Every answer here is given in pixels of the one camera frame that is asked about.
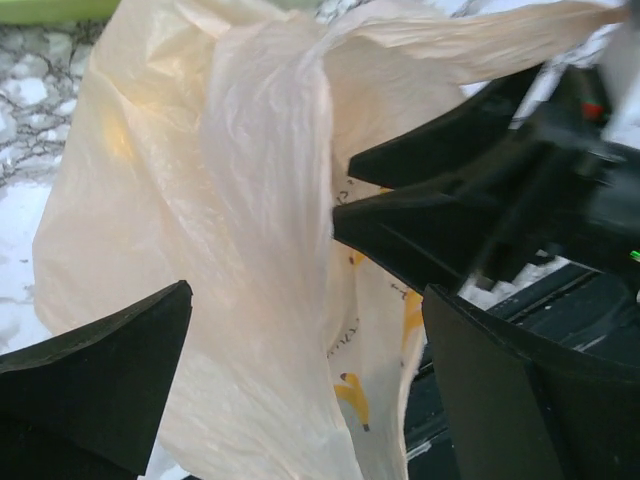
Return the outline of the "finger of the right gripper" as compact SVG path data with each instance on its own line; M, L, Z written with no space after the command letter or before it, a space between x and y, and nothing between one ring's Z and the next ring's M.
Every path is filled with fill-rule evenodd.
M506 258L488 261L505 213L489 194L392 192L335 207L334 238L418 292L456 293L473 274L487 287L510 280Z

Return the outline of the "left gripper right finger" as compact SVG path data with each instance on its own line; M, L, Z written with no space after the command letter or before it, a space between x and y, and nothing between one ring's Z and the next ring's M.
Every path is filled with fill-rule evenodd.
M430 285L423 318L464 479L636 479L639 369Z

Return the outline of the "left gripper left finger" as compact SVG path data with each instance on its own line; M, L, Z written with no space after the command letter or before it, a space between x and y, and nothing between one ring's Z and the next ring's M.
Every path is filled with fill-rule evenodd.
M145 475L192 313L181 280L1 357L4 479Z

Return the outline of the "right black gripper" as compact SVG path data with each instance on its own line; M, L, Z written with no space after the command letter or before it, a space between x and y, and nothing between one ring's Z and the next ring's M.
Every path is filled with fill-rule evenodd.
M489 82L454 109L354 155L352 178L401 188L476 159L509 126L542 66ZM517 131L498 185L515 190L475 265L478 287L511 282L527 263L560 256L639 287L639 145L621 137L639 103L639 25L613 31L598 62L567 67Z

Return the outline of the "orange plastic bag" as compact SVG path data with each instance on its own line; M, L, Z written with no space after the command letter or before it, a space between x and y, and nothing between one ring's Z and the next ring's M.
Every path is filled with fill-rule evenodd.
M404 479L418 295L332 238L349 159L624 11L451 18L373 1L124 1L85 69L33 243L54 334L178 280L193 312L159 437L203 479Z

